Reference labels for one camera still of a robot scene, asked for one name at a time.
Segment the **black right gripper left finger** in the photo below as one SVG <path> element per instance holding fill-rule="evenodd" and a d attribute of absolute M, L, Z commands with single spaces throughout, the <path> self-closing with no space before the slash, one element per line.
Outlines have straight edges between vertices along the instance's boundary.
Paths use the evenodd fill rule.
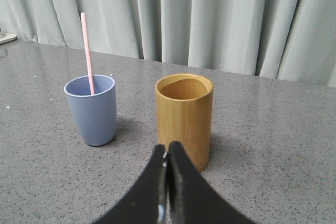
<path fill-rule="evenodd" d="M 158 144 L 138 180 L 95 223 L 165 223 L 166 173 L 167 152 Z"/>

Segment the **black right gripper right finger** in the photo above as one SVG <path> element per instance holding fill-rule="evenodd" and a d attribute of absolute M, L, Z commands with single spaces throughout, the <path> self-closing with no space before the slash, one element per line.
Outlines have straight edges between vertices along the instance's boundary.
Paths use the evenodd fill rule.
<path fill-rule="evenodd" d="M 207 183 L 180 142 L 170 143 L 168 156 L 172 223 L 253 223 Z"/>

